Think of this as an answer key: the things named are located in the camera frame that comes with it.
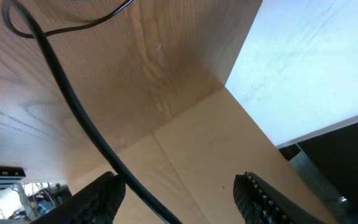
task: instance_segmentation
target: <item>wood grain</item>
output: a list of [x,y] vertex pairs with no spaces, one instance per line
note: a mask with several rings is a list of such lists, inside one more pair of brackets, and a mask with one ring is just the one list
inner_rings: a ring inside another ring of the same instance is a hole
[[[21,2],[44,31],[89,22],[120,3]],[[48,39],[86,111],[118,152],[222,87],[259,6],[259,0],[134,1],[97,27]],[[13,11],[12,20],[28,30]],[[50,180],[79,177],[102,160],[35,41],[10,33],[0,10],[0,164]]]
[[[139,181],[183,223],[210,223],[152,134],[119,153],[119,157],[128,164]],[[70,191],[77,193],[109,170],[114,172],[107,162],[103,162],[79,179],[68,179]],[[163,223],[129,187],[114,222]]]
[[254,172],[325,223],[337,223],[323,203],[222,89],[154,135],[211,223],[243,223],[233,199],[237,174]]

